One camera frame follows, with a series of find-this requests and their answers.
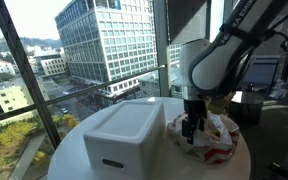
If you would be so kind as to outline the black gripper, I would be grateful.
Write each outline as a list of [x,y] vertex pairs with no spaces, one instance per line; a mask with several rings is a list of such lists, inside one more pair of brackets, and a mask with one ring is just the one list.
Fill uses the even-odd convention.
[[182,135],[187,143],[194,144],[194,134],[197,130],[204,130],[204,120],[207,118],[206,104],[203,100],[184,101],[184,112],[187,117],[182,121]]

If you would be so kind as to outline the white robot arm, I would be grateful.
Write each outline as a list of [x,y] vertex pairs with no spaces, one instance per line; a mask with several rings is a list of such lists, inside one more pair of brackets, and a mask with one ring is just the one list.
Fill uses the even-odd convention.
[[288,19],[281,12],[288,0],[240,0],[211,42],[198,39],[184,43],[182,98],[188,118],[182,122],[182,137],[194,144],[194,136],[204,129],[206,100],[222,98],[238,83],[245,64],[242,59],[276,33]]

